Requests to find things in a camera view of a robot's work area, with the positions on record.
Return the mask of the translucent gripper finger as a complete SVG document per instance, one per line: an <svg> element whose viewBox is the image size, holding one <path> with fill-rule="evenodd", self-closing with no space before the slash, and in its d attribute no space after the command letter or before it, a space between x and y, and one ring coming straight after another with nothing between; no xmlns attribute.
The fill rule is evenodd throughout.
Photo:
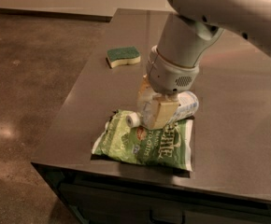
<svg viewBox="0 0 271 224"><path fill-rule="evenodd" d="M137 111L142 116L151 114L152 111L152 98L155 95L147 76L143 76L142 83L137 95Z"/></svg>

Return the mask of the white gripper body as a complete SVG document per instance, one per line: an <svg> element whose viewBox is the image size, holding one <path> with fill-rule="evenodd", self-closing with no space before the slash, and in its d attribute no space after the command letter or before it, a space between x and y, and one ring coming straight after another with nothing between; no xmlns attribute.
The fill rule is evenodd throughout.
<svg viewBox="0 0 271 224"><path fill-rule="evenodd" d="M160 94L175 94L191 88L199 73L199 67L180 67L168 62L154 46L146 65L147 79L153 90Z"/></svg>

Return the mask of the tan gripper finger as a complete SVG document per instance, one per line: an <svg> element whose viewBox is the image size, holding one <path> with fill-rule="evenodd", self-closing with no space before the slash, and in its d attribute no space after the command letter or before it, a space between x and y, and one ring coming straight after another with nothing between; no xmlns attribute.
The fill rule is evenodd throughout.
<svg viewBox="0 0 271 224"><path fill-rule="evenodd" d="M179 100L177 96L153 96L149 128L151 130L162 129L172 118L178 106Z"/></svg>

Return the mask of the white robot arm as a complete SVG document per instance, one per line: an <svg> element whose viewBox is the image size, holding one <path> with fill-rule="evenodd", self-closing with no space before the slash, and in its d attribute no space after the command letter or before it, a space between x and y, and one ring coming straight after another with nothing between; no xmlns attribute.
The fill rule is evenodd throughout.
<svg viewBox="0 0 271 224"><path fill-rule="evenodd" d="M151 49L139 96L138 124L161 129L184 115L178 95L188 90L202 54L225 30L243 37L271 57L271 0L167 0L169 14L161 38Z"/></svg>

